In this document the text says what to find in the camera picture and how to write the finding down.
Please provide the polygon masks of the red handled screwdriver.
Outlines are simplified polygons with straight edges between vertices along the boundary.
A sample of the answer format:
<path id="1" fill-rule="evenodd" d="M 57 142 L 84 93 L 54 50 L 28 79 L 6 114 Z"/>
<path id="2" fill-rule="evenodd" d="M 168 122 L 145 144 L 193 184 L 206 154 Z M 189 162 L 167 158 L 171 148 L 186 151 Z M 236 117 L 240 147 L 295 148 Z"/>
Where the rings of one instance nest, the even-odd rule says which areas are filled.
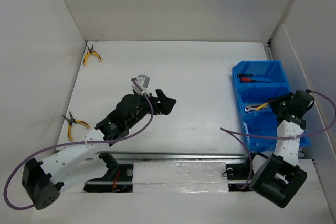
<path id="1" fill-rule="evenodd" d="M 255 80 L 255 79 L 251 79 L 248 77 L 241 77 L 240 81 L 241 83 L 269 83 L 268 81 L 260 81 L 260 80 Z"/>

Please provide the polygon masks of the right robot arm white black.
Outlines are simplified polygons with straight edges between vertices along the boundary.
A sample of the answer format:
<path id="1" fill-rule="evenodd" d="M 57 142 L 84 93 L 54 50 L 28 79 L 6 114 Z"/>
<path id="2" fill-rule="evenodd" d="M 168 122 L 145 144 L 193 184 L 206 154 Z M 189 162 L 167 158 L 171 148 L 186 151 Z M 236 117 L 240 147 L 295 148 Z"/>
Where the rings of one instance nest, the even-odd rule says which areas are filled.
<path id="1" fill-rule="evenodd" d="M 307 179 L 299 166 L 301 135 L 306 129 L 305 113 L 314 105 L 309 91 L 297 90 L 269 100 L 278 121 L 275 151 L 260 165 L 251 160 L 242 166 L 243 174 L 251 178 L 249 189 L 285 208 Z"/>

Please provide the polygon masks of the silver folding utility knife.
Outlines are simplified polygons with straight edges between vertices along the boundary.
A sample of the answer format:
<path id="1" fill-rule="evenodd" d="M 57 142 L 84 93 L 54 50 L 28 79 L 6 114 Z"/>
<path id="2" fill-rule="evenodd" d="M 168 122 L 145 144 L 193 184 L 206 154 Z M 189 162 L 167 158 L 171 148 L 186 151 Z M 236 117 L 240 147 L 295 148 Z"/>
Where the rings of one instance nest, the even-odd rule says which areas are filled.
<path id="1" fill-rule="evenodd" d="M 245 112 L 253 111 L 253 110 L 255 110 L 258 107 L 259 107 L 259 105 L 257 105 L 257 104 L 255 104 L 255 105 L 248 105 L 248 106 L 245 107 Z"/>

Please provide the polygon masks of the green black precision screwdriver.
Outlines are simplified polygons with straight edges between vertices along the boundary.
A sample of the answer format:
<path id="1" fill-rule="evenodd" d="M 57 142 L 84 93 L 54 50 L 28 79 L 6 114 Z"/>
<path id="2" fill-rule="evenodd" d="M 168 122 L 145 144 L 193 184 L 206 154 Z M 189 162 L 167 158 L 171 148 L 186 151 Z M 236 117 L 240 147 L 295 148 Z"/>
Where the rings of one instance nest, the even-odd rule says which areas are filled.
<path id="1" fill-rule="evenodd" d="M 253 74 L 237 74 L 238 78 L 250 78 L 252 76 L 253 76 Z"/>

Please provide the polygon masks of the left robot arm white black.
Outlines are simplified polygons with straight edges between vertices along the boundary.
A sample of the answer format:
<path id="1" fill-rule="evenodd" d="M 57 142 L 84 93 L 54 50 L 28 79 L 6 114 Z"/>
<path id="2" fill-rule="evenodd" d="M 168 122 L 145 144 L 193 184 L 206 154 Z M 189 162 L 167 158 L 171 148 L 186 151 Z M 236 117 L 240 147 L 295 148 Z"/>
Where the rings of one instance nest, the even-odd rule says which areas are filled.
<path id="1" fill-rule="evenodd" d="M 119 165 L 108 149 L 131 138 L 129 130 L 145 116 L 169 115 L 176 103 L 160 89 L 152 96 L 134 88 L 82 141 L 71 142 L 40 161 L 30 157 L 24 162 L 22 186 L 33 207 L 37 210 L 49 207 L 61 193 L 82 182 L 115 179 Z"/>

